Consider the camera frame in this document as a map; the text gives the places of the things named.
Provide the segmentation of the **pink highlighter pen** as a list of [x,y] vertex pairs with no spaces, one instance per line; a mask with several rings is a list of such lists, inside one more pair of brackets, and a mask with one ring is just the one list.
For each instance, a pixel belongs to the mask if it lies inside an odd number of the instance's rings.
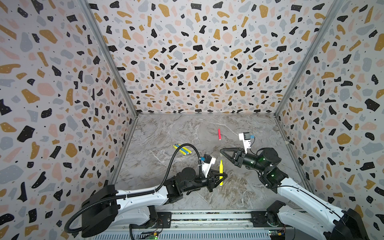
[[218,129],[218,139],[219,139],[219,141],[222,140],[222,135],[221,135],[221,130],[220,129]]

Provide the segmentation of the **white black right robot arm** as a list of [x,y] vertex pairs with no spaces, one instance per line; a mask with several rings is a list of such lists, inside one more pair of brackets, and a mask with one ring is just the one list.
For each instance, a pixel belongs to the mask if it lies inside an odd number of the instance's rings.
[[353,209],[342,210],[296,183],[278,168],[281,158],[273,148],[262,148],[259,155],[242,148],[224,148],[220,153],[237,167],[259,172],[259,180],[274,193],[299,206],[297,211],[275,201],[265,218],[272,227],[291,226],[317,240],[367,240],[361,216]]

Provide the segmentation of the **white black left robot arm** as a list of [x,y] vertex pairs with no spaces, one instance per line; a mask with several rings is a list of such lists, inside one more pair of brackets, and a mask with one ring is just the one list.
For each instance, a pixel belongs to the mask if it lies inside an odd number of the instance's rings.
[[105,186],[82,204],[86,210],[82,213],[81,236],[93,237],[118,225],[150,228],[159,218],[157,206],[173,204],[202,188],[212,192],[227,177],[216,170],[199,176],[193,168],[184,168],[157,192],[154,188],[123,191],[116,190],[114,185]]

